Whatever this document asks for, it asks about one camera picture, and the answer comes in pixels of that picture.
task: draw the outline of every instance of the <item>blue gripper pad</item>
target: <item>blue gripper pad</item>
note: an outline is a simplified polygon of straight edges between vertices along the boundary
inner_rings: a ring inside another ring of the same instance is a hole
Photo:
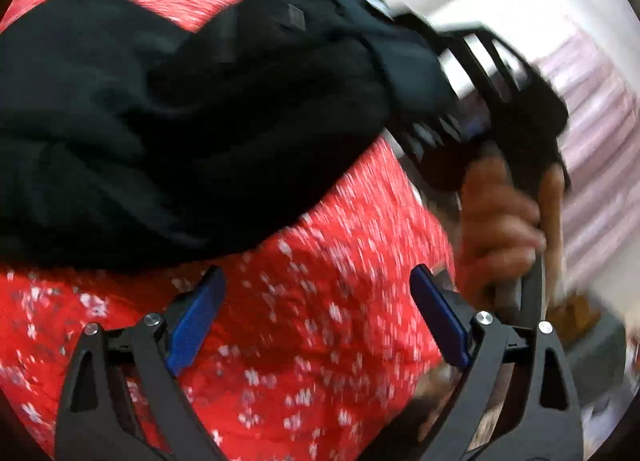
[[[431,331],[444,361],[461,370],[471,365],[468,333],[445,300],[431,271],[424,265],[414,267],[409,277],[411,296]]]
[[[169,339],[167,369],[177,377],[193,364],[223,300],[226,282],[222,269],[213,266],[198,283],[190,304],[175,324]]]

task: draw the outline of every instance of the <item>finger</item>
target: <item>finger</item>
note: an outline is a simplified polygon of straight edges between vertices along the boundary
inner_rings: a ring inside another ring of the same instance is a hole
[[[462,268],[459,285],[466,301],[476,309],[490,309],[494,304],[492,285],[517,279],[526,274],[536,260],[535,248],[519,247],[495,250]]]
[[[540,222],[538,204],[508,184],[485,188],[462,203],[462,217],[481,219],[497,214],[517,216],[530,224]]]
[[[540,229],[545,233],[545,280],[547,300],[554,298],[558,279],[562,272],[562,197],[564,173],[554,165],[545,172],[540,183]]]
[[[564,173],[558,164],[542,176],[538,192],[540,229],[546,235],[547,248],[562,248],[561,216],[564,195]]]
[[[486,157],[474,161],[465,174],[462,196],[474,195],[487,185],[505,184],[509,180],[507,165],[500,157]]]
[[[462,246],[467,257],[479,257],[498,248],[528,247],[544,250],[543,232],[519,217],[500,215],[485,220],[462,221]]]

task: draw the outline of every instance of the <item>black cloth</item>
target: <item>black cloth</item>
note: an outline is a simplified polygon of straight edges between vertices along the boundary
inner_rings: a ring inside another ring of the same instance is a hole
[[[49,0],[0,34],[0,259],[136,269],[254,247],[391,115],[454,95],[371,0],[244,0],[196,34]]]

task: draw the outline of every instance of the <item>red dress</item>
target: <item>red dress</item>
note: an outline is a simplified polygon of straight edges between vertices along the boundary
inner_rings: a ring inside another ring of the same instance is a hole
[[[42,1],[15,0],[0,28]],[[234,0],[135,1],[195,29]],[[439,361],[408,278],[418,263],[453,273],[449,244],[382,139],[296,225],[211,262],[225,271],[226,300],[179,381],[230,460],[351,461]],[[161,311],[208,264],[136,277],[0,268],[0,389],[49,453],[82,327]],[[144,396],[129,386],[156,443]]]

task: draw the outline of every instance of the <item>person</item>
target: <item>person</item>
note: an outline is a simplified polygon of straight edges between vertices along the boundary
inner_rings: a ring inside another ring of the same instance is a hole
[[[15,0],[2,26],[42,1]],[[136,1],[195,29],[234,0]],[[1,266],[0,390],[52,455],[84,326],[131,326],[215,263],[226,299],[178,378],[204,427],[230,460],[354,460],[441,362],[408,291],[412,267],[447,268],[478,309],[491,309],[488,286],[526,272],[536,251],[545,250],[554,283],[561,171],[545,175],[538,202],[507,177],[499,158],[468,170],[456,256],[380,138],[315,208],[255,250],[143,275]],[[256,203],[268,195],[257,192]],[[148,440],[161,445],[142,387],[128,383]]]

